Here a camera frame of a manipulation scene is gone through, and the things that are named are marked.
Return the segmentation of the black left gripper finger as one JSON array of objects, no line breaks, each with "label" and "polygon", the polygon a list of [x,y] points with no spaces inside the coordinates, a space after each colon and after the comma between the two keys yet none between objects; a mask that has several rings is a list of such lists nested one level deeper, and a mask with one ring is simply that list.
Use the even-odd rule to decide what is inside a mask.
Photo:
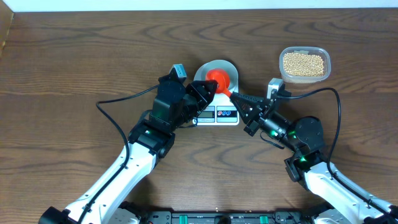
[{"label": "black left gripper finger", "polygon": [[212,101],[215,95],[215,91],[206,91],[199,90],[198,91],[198,114],[200,114]]},{"label": "black left gripper finger", "polygon": [[193,81],[186,87],[186,93],[196,99],[213,99],[218,83],[214,80]]}]

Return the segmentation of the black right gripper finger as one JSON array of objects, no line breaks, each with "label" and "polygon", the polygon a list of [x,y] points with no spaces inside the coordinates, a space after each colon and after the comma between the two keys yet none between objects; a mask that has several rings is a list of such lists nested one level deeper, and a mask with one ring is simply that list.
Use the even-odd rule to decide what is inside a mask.
[{"label": "black right gripper finger", "polygon": [[233,105],[236,107],[244,124],[248,124],[250,121],[258,119],[260,113],[264,109],[263,100],[245,100],[234,98],[231,100]]},{"label": "black right gripper finger", "polygon": [[237,92],[231,94],[230,101],[239,108],[264,108],[268,106],[268,102],[262,97],[244,95]]}]

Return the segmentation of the red plastic measuring scoop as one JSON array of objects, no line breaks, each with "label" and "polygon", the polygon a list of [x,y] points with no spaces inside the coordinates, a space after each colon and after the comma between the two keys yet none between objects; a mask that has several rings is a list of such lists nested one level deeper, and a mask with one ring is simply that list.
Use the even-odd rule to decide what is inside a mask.
[{"label": "red plastic measuring scoop", "polygon": [[217,82],[218,87],[216,89],[216,94],[224,94],[228,98],[231,97],[232,93],[228,90],[230,78],[225,70],[220,68],[209,70],[206,73],[206,80],[213,80]]}]

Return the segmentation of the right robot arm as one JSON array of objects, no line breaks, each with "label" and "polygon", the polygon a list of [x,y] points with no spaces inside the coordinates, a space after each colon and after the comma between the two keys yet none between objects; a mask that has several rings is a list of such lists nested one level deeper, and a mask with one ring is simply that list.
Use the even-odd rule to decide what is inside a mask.
[{"label": "right robot arm", "polygon": [[274,90],[269,99],[232,93],[230,101],[246,124],[244,131],[267,134],[271,143],[288,148],[285,169],[293,182],[328,203],[324,210],[309,217],[312,223],[397,223],[397,206],[370,194],[343,175],[324,154],[321,121],[306,116],[289,121],[278,113],[281,102],[293,96]]}]

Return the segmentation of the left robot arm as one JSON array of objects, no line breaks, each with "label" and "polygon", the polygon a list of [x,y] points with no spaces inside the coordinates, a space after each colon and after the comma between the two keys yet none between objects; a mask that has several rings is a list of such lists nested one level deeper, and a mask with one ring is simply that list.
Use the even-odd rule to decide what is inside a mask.
[{"label": "left robot arm", "polygon": [[108,170],[79,199],[60,211],[49,207],[39,223],[107,223],[130,191],[163,159],[175,141],[175,130],[213,101],[217,82],[161,78],[153,107],[143,113],[124,148]]}]

